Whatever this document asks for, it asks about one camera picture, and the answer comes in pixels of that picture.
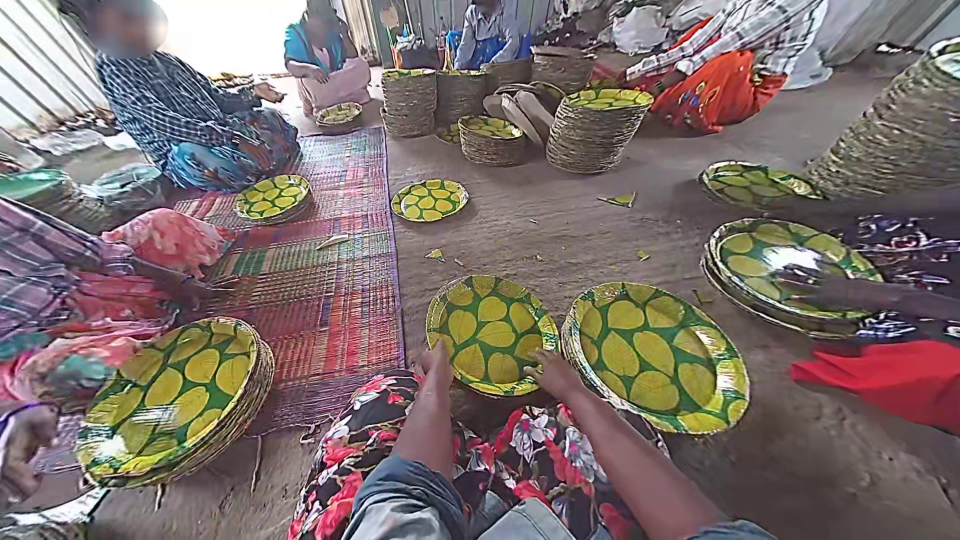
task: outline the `blue shirt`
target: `blue shirt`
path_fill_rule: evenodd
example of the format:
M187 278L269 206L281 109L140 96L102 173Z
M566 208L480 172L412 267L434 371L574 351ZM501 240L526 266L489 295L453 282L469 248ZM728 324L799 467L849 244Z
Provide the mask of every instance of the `blue shirt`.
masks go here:
M242 134L228 127L228 115L260 105L249 86L221 90L169 53L135 59L98 53L96 68L120 127L160 169L181 142L233 144Z

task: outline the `floral skirt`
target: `floral skirt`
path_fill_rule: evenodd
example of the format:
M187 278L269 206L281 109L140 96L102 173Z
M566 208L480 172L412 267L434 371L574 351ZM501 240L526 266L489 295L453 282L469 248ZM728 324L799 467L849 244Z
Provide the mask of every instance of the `floral skirt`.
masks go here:
M324 435L287 538L338 539L349 522L353 497L367 475L390 455L419 384L407 370L378 375L350 399ZM627 420L667 454L660 436L640 417ZM454 423L453 485L469 517L487 492L506 505L537 498L553 508L570 532L587 539L604 526L616 540L641 537L627 506L593 456L589 440L564 405L525 406L491 436Z

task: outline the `orange fabric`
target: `orange fabric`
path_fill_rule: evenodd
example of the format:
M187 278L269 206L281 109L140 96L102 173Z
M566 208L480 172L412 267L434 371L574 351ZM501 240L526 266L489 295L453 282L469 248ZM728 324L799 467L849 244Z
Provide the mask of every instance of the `orange fabric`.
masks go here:
M690 39L708 22L698 23L673 46ZM753 51L720 55L658 96L651 111L674 128L686 124L707 134L719 133L723 126L757 114L786 83L784 74L755 76L753 68ZM662 77L644 77L639 88L647 90Z

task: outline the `red cloth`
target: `red cloth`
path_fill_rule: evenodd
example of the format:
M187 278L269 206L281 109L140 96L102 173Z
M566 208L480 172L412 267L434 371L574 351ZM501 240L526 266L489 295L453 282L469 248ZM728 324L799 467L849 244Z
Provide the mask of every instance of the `red cloth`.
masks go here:
M960 349L940 341L864 347L860 356L814 351L797 362L796 381L852 392L889 414L960 434Z
M673 46L687 41L709 19L691 28ZM637 86L649 91L663 75L642 77ZM657 96L651 111L674 128L684 123L715 134L760 112L783 85L787 76L754 74L754 52L733 51L708 61L681 83Z

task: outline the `woven mat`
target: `woven mat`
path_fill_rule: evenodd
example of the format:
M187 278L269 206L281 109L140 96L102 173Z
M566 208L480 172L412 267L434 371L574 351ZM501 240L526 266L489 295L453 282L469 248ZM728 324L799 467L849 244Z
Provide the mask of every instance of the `woven mat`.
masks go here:
M214 311L252 324L276 356L254 434L321 422L374 374L403 365L383 129L303 137L300 147L291 173L310 182L314 208L296 221L250 227L234 213L233 195L175 206L240 233L208 274L240 277ZM352 238L315 249L337 233Z

